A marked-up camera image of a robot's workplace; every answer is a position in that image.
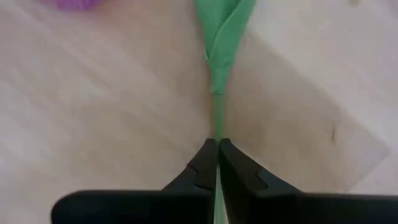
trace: light wood grain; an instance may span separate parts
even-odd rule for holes
[[[306,191],[398,194],[395,1],[259,0],[226,135]],[[0,223],[80,189],[160,189],[211,136],[192,1],[0,1]]]

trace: green paper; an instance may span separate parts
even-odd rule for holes
[[[196,0],[211,70],[211,90],[225,93],[235,54],[256,0]]]
[[[211,70],[214,95],[214,132],[223,138],[224,94],[228,75],[256,0],[195,0],[205,38],[206,59]],[[215,223],[224,223],[224,199],[220,167],[216,170]]]

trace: wooden table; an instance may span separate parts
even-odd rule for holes
[[[398,3],[258,0],[226,135],[306,191],[398,193]],[[0,223],[80,189],[160,189],[211,136],[192,1],[0,1]]]

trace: purple object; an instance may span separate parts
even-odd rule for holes
[[[57,0],[57,5],[62,10],[87,10],[104,0]]]

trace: green paper stem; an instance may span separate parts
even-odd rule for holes
[[[217,143],[224,135],[224,95],[214,95],[214,136]]]
[[[214,207],[215,223],[224,224],[224,193],[221,185],[220,165],[217,165],[216,176],[216,202]]]

